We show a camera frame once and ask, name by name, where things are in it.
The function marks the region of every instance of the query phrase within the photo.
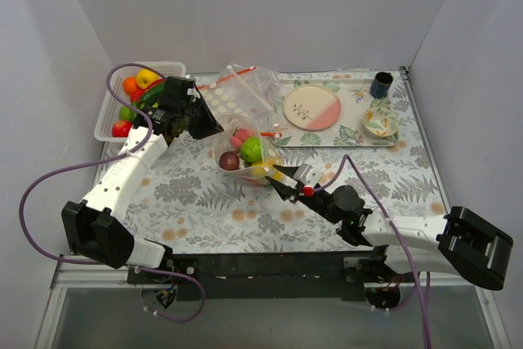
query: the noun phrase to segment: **white wall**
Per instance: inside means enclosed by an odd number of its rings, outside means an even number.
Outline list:
[[[17,209],[36,177],[97,158],[92,130],[111,64],[78,0],[0,0],[0,347],[33,347],[55,263],[21,232]],[[48,251],[67,252],[60,211],[93,171],[44,183],[29,197],[30,230]]]
[[[279,70],[410,65],[444,0],[79,0],[115,63]]]
[[[412,66],[413,88],[452,204],[513,236],[496,301],[523,347],[523,0],[445,0]]]

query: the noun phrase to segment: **round plate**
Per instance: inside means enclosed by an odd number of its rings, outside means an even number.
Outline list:
[[[307,131],[323,130],[337,122],[342,112],[339,98],[320,85],[303,85],[284,100],[284,114],[296,127]]]
[[[365,111],[363,125],[371,134],[385,138],[398,132],[400,119],[393,110],[377,106]]]

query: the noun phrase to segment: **gray floor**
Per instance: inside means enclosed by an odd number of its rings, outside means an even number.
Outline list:
[[[418,348],[420,320],[416,298],[391,315],[336,299],[211,300],[176,324],[144,312],[139,289],[69,289],[53,348]],[[493,347],[473,287],[433,288],[430,320],[434,348]]]

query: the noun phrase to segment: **mug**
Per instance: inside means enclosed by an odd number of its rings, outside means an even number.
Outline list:
[[[374,98],[383,98],[388,94],[393,81],[394,78],[389,73],[377,73],[370,85],[370,94]]]

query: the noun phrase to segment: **white basket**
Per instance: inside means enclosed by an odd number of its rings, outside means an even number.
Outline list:
[[[186,75],[186,65],[177,61],[138,61],[142,65],[148,65],[166,77],[183,77]],[[129,104],[129,96],[123,91],[123,81],[126,78],[136,76],[140,67],[124,67],[116,71],[111,78],[111,87],[114,92]],[[118,112],[122,105],[117,102],[109,92],[105,94],[101,105],[100,114],[95,126],[95,138],[102,142],[124,143],[127,138],[115,138],[112,134],[113,125],[119,121]]]

